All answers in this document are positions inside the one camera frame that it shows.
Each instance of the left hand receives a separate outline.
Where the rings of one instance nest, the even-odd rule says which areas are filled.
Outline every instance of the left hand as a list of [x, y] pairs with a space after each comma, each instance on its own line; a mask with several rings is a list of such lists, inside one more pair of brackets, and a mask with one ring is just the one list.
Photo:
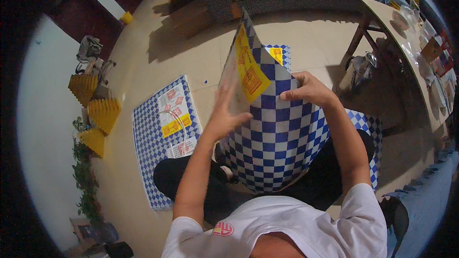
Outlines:
[[237, 126], [253, 117], [251, 113], [241, 113], [236, 116], [230, 114], [229, 107], [235, 88], [236, 84], [231, 86], [222, 84], [221, 88], [215, 92], [215, 106], [209, 123], [202, 133], [203, 136], [214, 142], [226, 137]]

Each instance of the white t-shirt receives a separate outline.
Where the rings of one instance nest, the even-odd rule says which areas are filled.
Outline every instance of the white t-shirt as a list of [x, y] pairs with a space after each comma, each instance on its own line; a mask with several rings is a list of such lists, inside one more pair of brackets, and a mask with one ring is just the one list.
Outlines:
[[242, 204], [214, 229], [178, 217], [172, 222], [163, 258], [247, 258], [261, 234], [287, 234], [308, 258], [387, 256], [387, 227], [372, 188], [353, 186], [340, 217], [333, 220], [295, 198], [264, 196]]

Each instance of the hand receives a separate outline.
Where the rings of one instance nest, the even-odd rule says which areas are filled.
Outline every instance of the hand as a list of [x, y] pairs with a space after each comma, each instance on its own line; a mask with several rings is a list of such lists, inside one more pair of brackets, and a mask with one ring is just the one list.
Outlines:
[[327, 108], [338, 100], [338, 97], [311, 73], [305, 71], [293, 73], [292, 76], [298, 80], [301, 87], [280, 94], [282, 100], [305, 100], [323, 108]]
[[233, 116], [229, 112], [230, 102], [233, 97], [236, 85], [222, 84], [220, 90], [215, 92], [215, 106], [209, 123], [207, 123], [203, 136], [209, 137], [214, 142], [224, 138], [229, 132], [233, 131], [238, 125], [250, 119], [251, 113], [241, 113]]

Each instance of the blue and white checkerboard board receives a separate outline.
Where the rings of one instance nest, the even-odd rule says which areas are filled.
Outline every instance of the blue and white checkerboard board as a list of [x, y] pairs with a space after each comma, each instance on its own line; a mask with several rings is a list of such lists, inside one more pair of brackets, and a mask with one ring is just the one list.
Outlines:
[[167, 158], [166, 151], [170, 145], [176, 145], [183, 141], [182, 131], [163, 138], [158, 109], [158, 98], [180, 83], [183, 85], [185, 100], [191, 118], [191, 125], [186, 127], [186, 132], [189, 137], [194, 136], [198, 139], [201, 134], [201, 127], [186, 75], [165, 86], [132, 112], [135, 154], [151, 209], [170, 209], [172, 205], [171, 200], [156, 188], [153, 181], [153, 171], [160, 161]]
[[[283, 91], [297, 89], [297, 81], [285, 70], [285, 64], [283, 67], [266, 50], [272, 46], [261, 44], [245, 11], [241, 22], [253, 57], [271, 84], [250, 105], [253, 118], [224, 138], [221, 146], [240, 182], [254, 192], [276, 192], [308, 168], [330, 132], [319, 106], [279, 99]], [[283, 63], [290, 66], [290, 48], [280, 47]], [[356, 128], [375, 139], [376, 152], [370, 162], [375, 188], [382, 153], [381, 122], [363, 113], [347, 112]]]
[[266, 51], [269, 53], [271, 48], [281, 48], [282, 49], [282, 65], [291, 72], [290, 69], [290, 46], [287, 45], [262, 45]]

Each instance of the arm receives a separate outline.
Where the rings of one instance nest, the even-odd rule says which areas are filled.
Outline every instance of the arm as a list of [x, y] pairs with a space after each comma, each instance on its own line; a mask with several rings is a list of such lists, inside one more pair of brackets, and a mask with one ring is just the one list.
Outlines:
[[324, 109], [341, 168], [344, 196], [359, 183], [371, 186], [370, 168], [364, 143], [338, 97], [309, 72], [292, 75], [299, 81], [301, 87], [282, 93], [280, 98], [287, 101], [304, 99]]
[[215, 95], [215, 106], [183, 173], [173, 209], [173, 219], [187, 216], [203, 226], [204, 199], [209, 182], [209, 171], [212, 150], [215, 142], [224, 138], [238, 125], [247, 121], [250, 113], [232, 116], [229, 112], [230, 101], [234, 94], [235, 86], [223, 86]]

